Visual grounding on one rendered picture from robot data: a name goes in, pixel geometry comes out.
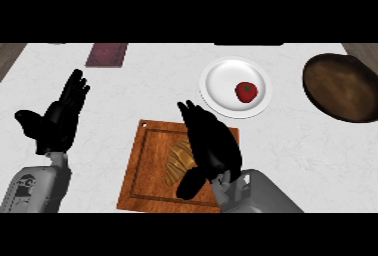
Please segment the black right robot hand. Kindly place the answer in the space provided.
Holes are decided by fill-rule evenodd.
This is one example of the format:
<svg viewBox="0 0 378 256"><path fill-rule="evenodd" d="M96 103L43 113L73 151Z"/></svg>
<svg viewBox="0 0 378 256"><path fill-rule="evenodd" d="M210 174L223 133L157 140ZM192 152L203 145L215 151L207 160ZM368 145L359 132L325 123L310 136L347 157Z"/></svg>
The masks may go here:
<svg viewBox="0 0 378 256"><path fill-rule="evenodd" d="M215 114L191 100L178 103L188 128L188 138L197 166L181 181L176 195L191 200L206 181L213 182L220 174L229 173L229 182L241 176L243 155L231 129Z"/></svg>

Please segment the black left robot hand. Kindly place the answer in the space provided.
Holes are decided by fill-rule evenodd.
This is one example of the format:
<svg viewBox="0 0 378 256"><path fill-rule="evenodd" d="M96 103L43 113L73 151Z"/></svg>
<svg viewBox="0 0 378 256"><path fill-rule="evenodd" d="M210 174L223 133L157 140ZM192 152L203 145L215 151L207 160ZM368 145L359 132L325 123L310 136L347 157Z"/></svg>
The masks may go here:
<svg viewBox="0 0 378 256"><path fill-rule="evenodd" d="M65 83L59 100L51 104L45 115L30 110L20 110L15 113L26 136L36 140L37 155L70 150L89 91L90 86L83 77L83 71L76 69Z"/></svg>

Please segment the golden brown croissant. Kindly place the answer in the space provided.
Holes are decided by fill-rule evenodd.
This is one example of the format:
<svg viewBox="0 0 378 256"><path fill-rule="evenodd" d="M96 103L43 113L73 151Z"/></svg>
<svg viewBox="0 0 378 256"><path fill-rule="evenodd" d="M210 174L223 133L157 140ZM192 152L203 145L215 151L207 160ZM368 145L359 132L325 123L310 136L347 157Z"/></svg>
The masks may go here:
<svg viewBox="0 0 378 256"><path fill-rule="evenodd" d="M182 180L188 170L195 166L189 138L184 137L169 150L166 184L173 186Z"/></svg>

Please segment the brown wooden cutting board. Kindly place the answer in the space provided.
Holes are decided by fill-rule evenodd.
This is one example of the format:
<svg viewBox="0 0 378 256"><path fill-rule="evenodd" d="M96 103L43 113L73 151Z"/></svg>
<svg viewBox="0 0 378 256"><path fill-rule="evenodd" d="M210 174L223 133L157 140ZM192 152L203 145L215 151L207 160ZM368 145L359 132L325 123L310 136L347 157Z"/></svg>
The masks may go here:
<svg viewBox="0 0 378 256"><path fill-rule="evenodd" d="M176 197L178 184L166 183L166 164L175 144L186 137L184 123L141 120L119 197L120 210L141 212L219 213L210 183L197 197Z"/></svg>

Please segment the dark brown round pan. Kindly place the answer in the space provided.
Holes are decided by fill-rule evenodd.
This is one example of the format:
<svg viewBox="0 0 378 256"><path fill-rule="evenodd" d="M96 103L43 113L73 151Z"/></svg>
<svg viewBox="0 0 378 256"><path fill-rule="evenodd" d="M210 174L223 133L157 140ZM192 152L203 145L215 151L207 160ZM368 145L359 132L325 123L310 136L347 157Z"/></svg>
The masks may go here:
<svg viewBox="0 0 378 256"><path fill-rule="evenodd" d="M306 96L327 115L352 123L378 121L378 74L355 56L313 56L302 80Z"/></svg>

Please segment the white round plate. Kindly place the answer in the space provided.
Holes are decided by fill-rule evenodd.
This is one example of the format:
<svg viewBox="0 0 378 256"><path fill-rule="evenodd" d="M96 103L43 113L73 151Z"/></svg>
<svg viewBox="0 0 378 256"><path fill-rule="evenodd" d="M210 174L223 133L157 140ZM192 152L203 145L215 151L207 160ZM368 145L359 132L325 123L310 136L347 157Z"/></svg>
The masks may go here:
<svg viewBox="0 0 378 256"><path fill-rule="evenodd" d="M247 82L257 89L257 96L244 103L237 96L238 84ZM223 116L244 119L259 115L268 108L274 86L271 78L250 59L229 56L216 59L204 68L200 79L201 96Z"/></svg>

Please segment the red strawberry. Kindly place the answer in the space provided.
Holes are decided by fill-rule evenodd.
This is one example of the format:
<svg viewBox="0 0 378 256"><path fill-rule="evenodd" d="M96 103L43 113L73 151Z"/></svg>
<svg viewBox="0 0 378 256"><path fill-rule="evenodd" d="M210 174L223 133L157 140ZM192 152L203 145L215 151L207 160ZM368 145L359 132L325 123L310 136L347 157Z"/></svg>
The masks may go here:
<svg viewBox="0 0 378 256"><path fill-rule="evenodd" d="M235 93L240 101L243 103L250 103L259 94L257 86L250 82L241 82L237 85Z"/></svg>

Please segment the dark red rectangular book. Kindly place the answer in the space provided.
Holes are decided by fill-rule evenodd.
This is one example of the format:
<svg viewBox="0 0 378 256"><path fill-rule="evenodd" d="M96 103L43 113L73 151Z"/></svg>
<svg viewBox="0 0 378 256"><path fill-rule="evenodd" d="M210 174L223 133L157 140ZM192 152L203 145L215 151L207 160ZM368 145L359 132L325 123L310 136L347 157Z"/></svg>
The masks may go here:
<svg viewBox="0 0 378 256"><path fill-rule="evenodd" d="M123 66L127 43L95 43L86 61L88 67L120 68Z"/></svg>

